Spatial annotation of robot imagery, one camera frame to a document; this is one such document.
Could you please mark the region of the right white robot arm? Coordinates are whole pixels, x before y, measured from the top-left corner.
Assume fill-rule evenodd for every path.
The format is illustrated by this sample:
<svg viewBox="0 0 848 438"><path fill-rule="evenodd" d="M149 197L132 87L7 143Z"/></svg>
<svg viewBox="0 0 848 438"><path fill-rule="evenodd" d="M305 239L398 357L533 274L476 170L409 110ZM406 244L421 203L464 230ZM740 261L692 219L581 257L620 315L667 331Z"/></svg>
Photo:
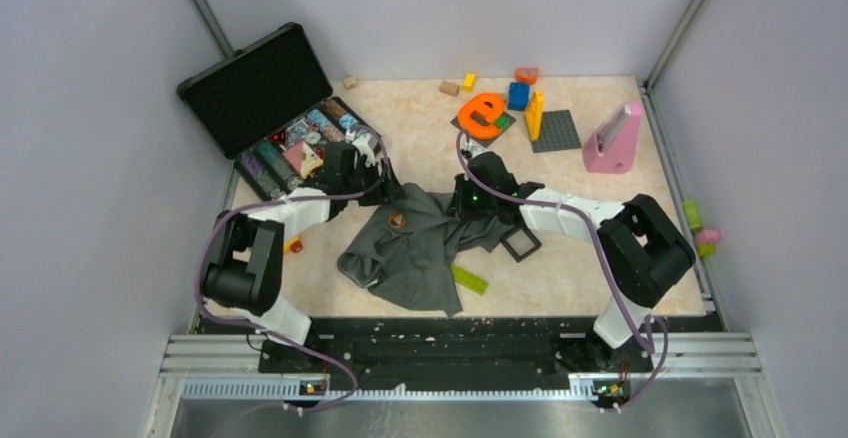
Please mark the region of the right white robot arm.
<svg viewBox="0 0 848 438"><path fill-rule="evenodd" d="M612 370L627 355L643 322L694 266L692 246L651 196L599 201L556 191L536 182L520 184L495 152L460 145L463 168L453 207L463 221L492 217L531 232L552 232L591 244L611 299L596 318L586 343L589 362Z"/></svg>

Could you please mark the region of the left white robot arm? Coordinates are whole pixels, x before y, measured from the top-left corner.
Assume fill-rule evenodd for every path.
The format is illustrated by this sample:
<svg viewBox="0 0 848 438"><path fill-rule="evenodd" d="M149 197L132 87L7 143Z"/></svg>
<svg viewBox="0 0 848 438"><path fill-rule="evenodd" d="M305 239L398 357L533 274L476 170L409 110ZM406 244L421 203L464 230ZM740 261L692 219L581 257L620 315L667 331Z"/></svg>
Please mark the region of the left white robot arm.
<svg viewBox="0 0 848 438"><path fill-rule="evenodd" d="M321 346L308 336L311 320L283 293L285 245L333 220L351 202L380 206L404 195L380 135L357 127L327 146L318 172L295 190L219 215L196 273L199 311L209 317L209 302L229 309L232 323L284 343L282 356L292 368L314 368Z"/></svg>

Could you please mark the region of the grey t-shirt garment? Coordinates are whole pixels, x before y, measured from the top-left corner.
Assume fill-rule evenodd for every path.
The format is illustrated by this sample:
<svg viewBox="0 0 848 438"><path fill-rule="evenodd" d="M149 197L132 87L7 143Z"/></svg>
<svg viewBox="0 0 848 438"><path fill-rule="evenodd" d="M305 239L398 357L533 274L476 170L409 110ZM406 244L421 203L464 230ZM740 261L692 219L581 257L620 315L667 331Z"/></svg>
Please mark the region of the grey t-shirt garment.
<svg viewBox="0 0 848 438"><path fill-rule="evenodd" d="M497 218L461 222L447 214L452 195L432 193L415 183L403 185L406 197L379 206L339 256L337 269L358 286L412 311L463 311L451 273L458 253L488 252L511 230ZM406 218L402 229L388 223L390 213Z"/></svg>

